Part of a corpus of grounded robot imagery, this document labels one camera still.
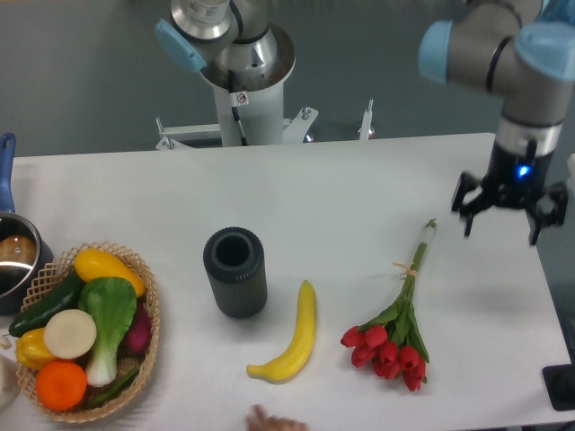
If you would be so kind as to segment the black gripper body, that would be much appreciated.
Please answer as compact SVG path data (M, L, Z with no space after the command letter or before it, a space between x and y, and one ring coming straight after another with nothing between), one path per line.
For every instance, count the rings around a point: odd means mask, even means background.
M553 153L527 159L495 142L479 195L486 208L527 209L544 195L544 184Z

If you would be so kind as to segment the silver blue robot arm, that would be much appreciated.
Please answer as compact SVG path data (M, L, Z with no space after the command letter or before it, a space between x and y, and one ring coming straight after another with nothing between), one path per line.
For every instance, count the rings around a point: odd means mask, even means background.
M164 52L212 87L226 146L284 144L283 85L294 45L265 1L174 1L155 26ZM460 22L434 22L419 70L429 80L465 84L504 100L486 174L463 173L452 209L470 224L491 207L524 210L530 238L562 225L564 183L546 174L574 92L574 21L567 1L476 1Z

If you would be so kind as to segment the person's hand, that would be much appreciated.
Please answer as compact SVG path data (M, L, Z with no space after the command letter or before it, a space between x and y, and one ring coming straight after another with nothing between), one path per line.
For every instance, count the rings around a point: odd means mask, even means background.
M254 405L245 417L249 431L308 431L310 427L292 418L269 415L262 405Z

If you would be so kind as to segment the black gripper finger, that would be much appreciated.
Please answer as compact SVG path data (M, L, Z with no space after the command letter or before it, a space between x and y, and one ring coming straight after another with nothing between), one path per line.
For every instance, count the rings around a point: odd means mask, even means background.
M564 224L568 201L569 189L564 181L543 186L527 197L525 210L533 222L529 234L530 245L536 245L543 229Z
M451 200L451 211L457 213L464 223L465 238L471 234L474 218L489 207L482 179L469 172L462 172Z

